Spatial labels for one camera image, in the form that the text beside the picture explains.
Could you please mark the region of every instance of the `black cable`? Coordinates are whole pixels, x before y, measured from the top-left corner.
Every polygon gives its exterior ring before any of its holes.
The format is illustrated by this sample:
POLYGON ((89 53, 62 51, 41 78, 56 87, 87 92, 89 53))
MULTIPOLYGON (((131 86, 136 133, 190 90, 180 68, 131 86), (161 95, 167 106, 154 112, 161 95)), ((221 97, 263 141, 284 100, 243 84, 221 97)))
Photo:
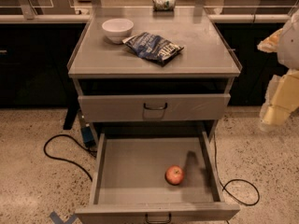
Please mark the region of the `black cable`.
POLYGON ((66 162, 69 162, 69 163, 72 163, 72 164, 76 165, 78 168, 80 168, 91 179, 91 181, 93 181, 92 176, 86 171, 86 169, 84 169, 82 166, 80 166, 76 162, 70 161, 70 160, 67 160, 67 159, 63 159, 63 158, 59 158, 59 157, 54 157, 54 156, 51 156, 50 154, 47 153, 47 145, 50 143, 50 141, 52 141, 53 139, 55 139, 57 137, 67 137, 67 138, 72 139, 80 148, 82 148, 84 151, 87 151, 89 154, 91 154, 94 157, 93 153, 95 151, 90 151, 89 149, 84 148, 75 138, 73 138, 72 136, 70 136, 68 134, 57 134, 57 135, 53 136, 52 138, 50 138, 45 143, 45 146, 44 146, 45 155, 50 159, 54 159, 54 160, 57 160, 57 161, 66 161, 66 162))
MULTIPOLYGON (((218 167, 217 167, 217 145, 216 145, 216 134, 214 134, 214 148, 215 148, 215 168, 216 168, 216 172, 217 172, 217 176, 219 176, 219 173, 218 173, 218 167)), ((259 201, 260 201, 260 192, 258 191, 258 189, 252 184, 250 183, 249 181, 247 180, 244 180, 244 179, 240 179, 240 178, 237 178, 237 179, 232 179, 230 181, 228 181, 225 185, 222 184, 220 178, 219 178, 219 181, 222 185, 222 191, 226 191, 233 199, 235 199, 235 201, 237 201, 238 203, 242 204, 242 205, 245 205, 245 206, 253 206, 253 205, 256 205, 259 201), (254 202, 254 203, 244 203, 242 201, 240 201, 239 199, 237 199, 226 187, 230 184, 230 183, 233 183, 233 182, 245 182, 247 184, 250 184, 255 190, 256 190, 256 193, 257 193, 257 201, 254 202)))

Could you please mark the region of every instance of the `apple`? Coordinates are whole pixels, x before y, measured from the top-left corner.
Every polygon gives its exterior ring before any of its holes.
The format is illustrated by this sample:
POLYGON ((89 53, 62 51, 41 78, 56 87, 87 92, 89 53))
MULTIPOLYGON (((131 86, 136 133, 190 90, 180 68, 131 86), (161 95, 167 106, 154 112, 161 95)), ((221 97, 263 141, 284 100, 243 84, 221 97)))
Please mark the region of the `apple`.
POLYGON ((184 179, 184 172, 179 166, 172 165, 166 170, 165 179, 171 185, 178 185, 184 179))

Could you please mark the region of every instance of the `closed drawer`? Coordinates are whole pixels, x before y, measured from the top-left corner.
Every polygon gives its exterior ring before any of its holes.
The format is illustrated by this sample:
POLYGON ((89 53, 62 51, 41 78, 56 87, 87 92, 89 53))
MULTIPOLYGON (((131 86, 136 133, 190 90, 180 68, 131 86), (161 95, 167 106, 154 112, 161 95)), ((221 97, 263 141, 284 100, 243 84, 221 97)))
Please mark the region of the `closed drawer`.
POLYGON ((88 122, 220 119, 229 94, 79 96, 88 122))
POLYGON ((175 136, 173 127, 161 127, 165 135, 151 137, 125 129, 124 137, 101 133, 90 204, 76 210, 83 223, 228 220, 239 211, 223 199, 202 126, 190 136, 175 136), (164 179, 173 164, 185 172, 178 186, 164 179))

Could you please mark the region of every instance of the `speckled floor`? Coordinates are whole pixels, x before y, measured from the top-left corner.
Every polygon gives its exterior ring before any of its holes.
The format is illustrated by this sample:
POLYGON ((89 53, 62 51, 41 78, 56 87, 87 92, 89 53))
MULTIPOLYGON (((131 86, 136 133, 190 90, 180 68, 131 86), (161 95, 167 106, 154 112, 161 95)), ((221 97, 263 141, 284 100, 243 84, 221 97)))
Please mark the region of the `speckled floor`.
MULTIPOLYGON (((56 134, 70 134, 82 143, 78 120, 72 130, 63 130, 65 114, 64 109, 0 110, 0 223, 52 224, 52 212, 64 223, 76 207, 88 203, 90 179, 76 166, 43 153, 45 142, 56 134)), ((257 205, 241 205, 230 223, 296 224, 299 115, 291 116, 274 133, 262 133, 257 127, 258 114, 259 107, 228 107, 216 130, 221 181, 243 178, 261 193, 257 205)), ((53 140, 47 150, 93 172, 94 158, 67 138, 53 140)), ((255 190, 247 184, 236 182, 229 189, 247 203, 256 200, 255 190)), ((224 197, 227 203, 235 203, 226 193, 224 197)))

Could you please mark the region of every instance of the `metal can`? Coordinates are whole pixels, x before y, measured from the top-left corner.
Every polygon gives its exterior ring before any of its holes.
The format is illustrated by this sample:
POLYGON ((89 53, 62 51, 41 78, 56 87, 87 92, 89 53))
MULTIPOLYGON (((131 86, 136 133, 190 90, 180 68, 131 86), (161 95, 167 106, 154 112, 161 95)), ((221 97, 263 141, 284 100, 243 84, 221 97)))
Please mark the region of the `metal can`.
POLYGON ((155 11, 172 11, 175 9, 176 0, 152 0, 155 11))

